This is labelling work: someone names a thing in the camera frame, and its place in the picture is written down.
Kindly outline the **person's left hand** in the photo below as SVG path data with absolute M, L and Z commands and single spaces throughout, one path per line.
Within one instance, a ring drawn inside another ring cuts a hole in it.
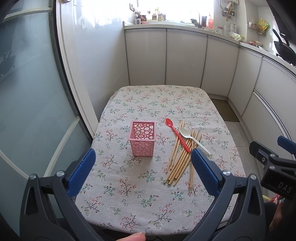
M 137 232 L 128 237 L 120 238 L 117 241 L 146 241 L 146 236 L 144 232 Z

